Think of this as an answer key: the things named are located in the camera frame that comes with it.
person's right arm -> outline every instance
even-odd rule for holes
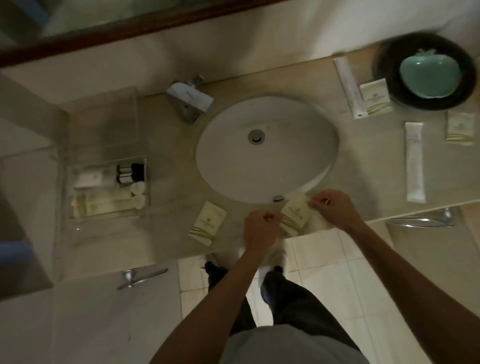
[[[326,190],[309,205],[355,241],[435,364],[480,363],[480,318],[390,248],[346,194]]]

green ceramic dish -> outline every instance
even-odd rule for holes
[[[404,59],[400,76],[404,85],[418,97],[444,98],[455,92],[462,72],[452,57],[429,50]]]

black round tray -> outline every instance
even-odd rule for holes
[[[462,79],[456,91],[443,98],[421,98],[413,94],[400,77],[400,64],[405,58],[415,55],[419,49],[435,49],[458,62]],[[400,104],[421,110],[448,110],[464,103],[477,83],[477,69],[473,59],[454,42],[432,33],[411,33],[384,44],[373,65],[376,79],[385,78],[390,96]]]

person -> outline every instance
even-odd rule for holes
[[[346,194],[327,190],[308,203],[355,241],[433,363],[480,363],[480,318],[391,249],[362,221]],[[209,293],[151,364],[368,363],[320,301],[284,277],[278,256],[261,287],[274,325],[255,327],[245,294],[280,234],[281,221],[280,214],[265,210],[245,219],[245,253],[230,270],[205,265]]]

oval sink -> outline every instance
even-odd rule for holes
[[[200,137],[196,161],[215,191],[265,204],[316,186],[337,153],[336,129],[318,107],[266,96],[218,114]]]

